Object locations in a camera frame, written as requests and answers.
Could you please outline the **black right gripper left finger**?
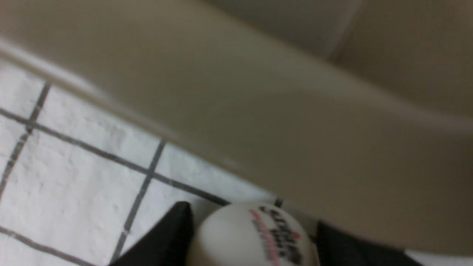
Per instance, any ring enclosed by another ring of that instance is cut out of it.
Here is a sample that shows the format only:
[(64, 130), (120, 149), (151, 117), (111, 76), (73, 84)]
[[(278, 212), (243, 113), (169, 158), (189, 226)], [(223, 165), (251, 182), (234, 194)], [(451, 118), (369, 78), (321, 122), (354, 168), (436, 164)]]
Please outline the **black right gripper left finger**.
[(164, 217), (112, 266), (184, 266), (194, 235), (191, 204), (176, 202)]

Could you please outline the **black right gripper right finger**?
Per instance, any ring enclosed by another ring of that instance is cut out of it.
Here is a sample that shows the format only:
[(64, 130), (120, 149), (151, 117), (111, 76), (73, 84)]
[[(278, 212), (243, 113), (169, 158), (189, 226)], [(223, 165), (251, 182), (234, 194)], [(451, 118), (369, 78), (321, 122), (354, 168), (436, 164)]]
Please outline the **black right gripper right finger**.
[(403, 251), (345, 234), (317, 223), (316, 248), (321, 266), (420, 266)]

